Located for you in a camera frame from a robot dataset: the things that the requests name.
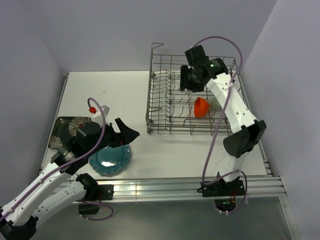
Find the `light green cup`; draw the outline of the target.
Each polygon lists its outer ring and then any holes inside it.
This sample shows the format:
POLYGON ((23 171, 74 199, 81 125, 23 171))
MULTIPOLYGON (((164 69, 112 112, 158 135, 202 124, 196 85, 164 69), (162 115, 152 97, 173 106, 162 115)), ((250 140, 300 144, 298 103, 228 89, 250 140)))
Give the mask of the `light green cup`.
POLYGON ((222 107, 221 107, 219 101, 216 98, 214 98, 214 97, 211 98, 208 103, 209 103, 209 106, 210 106, 210 108, 212 110, 215 110, 215 111, 221 111, 222 110, 222 107))

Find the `teal scalloped plate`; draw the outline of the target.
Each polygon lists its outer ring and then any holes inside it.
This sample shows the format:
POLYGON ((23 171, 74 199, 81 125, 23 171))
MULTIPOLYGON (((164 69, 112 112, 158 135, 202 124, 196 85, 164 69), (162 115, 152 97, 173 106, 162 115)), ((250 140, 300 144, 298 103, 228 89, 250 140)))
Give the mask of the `teal scalloped plate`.
POLYGON ((101 176, 120 174, 130 164, 132 157, 128 144, 119 147, 105 147, 89 157, 88 163, 101 176))

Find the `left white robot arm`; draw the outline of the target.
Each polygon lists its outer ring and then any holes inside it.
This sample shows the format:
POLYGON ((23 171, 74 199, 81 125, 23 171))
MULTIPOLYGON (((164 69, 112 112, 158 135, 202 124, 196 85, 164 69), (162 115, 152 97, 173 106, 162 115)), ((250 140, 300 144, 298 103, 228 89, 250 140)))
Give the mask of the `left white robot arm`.
POLYGON ((41 174, 16 198, 0 209, 0 232, 6 240, 29 240, 45 218, 77 200, 91 200, 98 193, 97 182, 87 173, 55 196, 49 197, 62 182, 85 166, 89 157, 105 147, 120 147, 133 142, 140 134, 115 120, 119 132, 111 124, 87 122, 75 136, 61 146, 41 174))

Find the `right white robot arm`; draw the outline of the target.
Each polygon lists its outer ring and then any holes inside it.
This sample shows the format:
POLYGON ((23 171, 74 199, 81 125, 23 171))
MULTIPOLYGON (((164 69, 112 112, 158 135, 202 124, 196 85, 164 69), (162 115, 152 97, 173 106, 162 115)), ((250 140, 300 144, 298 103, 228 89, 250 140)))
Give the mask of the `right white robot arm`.
POLYGON ((253 150, 267 126, 251 113, 234 86, 233 75, 221 58, 210 59, 202 45, 185 53, 188 65, 180 68, 180 89, 192 93, 209 90, 220 104, 221 116, 229 121, 232 134, 223 140, 226 152, 216 181, 204 182, 204 187, 216 185, 222 195, 229 194, 239 178, 244 155, 253 150))

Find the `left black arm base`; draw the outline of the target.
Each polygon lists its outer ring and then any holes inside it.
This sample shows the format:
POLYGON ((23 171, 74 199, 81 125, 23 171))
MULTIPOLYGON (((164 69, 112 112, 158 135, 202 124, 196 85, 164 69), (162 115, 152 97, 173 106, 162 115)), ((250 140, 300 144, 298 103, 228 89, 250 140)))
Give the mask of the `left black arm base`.
POLYGON ((78 200, 79 216, 88 221, 104 221, 110 219, 114 214, 114 209, 105 201, 111 201, 114 195, 113 184, 98 184, 89 189, 84 198, 78 200), (94 218, 102 208, 106 208, 108 215, 102 218, 94 218))

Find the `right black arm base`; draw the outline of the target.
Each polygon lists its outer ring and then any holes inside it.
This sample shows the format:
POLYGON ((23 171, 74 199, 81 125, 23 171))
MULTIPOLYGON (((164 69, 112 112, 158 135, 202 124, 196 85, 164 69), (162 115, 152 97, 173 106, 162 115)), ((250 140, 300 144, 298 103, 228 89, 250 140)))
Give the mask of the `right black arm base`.
POLYGON ((244 196, 245 186, 239 178, 231 182, 225 182, 223 179, 211 185, 204 185, 197 189, 197 192, 202 194, 203 197, 237 197, 244 196))

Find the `orange plastic bowl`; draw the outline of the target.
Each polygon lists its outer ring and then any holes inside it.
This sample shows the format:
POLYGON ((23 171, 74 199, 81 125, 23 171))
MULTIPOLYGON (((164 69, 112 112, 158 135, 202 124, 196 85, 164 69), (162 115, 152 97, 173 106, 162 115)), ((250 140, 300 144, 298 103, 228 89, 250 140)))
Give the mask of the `orange plastic bowl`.
POLYGON ((203 118, 209 111, 209 103, 202 97, 197 97, 194 102, 193 114, 196 118, 203 118))

